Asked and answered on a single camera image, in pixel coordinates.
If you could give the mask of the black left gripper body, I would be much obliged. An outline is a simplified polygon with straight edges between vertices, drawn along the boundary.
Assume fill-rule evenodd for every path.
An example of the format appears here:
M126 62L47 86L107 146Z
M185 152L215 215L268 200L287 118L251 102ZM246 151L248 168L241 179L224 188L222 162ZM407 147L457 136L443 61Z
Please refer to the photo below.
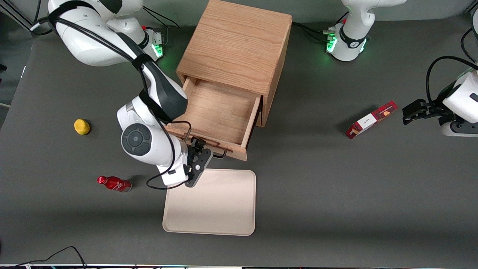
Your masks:
M444 98L436 98L435 100L424 102L426 107L425 117L449 117L454 115L451 109L443 103Z

